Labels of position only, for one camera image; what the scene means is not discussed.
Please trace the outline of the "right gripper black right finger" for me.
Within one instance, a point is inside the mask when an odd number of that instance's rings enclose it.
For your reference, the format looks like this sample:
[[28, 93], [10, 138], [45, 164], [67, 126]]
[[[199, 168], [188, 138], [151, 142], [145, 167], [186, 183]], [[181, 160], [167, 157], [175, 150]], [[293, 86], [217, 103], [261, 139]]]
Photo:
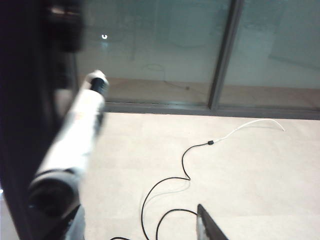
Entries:
[[197, 205], [196, 235], [198, 240], [228, 240], [201, 204]]

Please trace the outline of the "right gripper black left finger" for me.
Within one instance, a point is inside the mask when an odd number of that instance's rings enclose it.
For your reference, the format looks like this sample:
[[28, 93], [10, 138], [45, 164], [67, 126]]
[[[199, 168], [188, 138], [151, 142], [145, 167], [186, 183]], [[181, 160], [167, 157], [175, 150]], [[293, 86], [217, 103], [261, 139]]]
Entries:
[[68, 216], [62, 225], [62, 232], [58, 240], [84, 240], [85, 239], [85, 210], [80, 204]]

